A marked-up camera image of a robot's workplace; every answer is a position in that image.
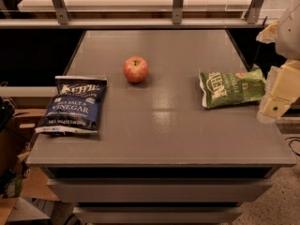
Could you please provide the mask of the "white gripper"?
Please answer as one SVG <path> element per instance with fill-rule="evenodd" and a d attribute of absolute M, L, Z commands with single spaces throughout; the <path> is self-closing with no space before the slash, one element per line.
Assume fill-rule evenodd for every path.
<path fill-rule="evenodd" d="M 300 98 L 300 0 L 293 0 L 279 21 L 264 28 L 256 40 L 276 42 L 276 52 L 288 60 L 281 67 L 271 67 L 266 79 L 265 94 L 257 119 L 274 123 Z"/>

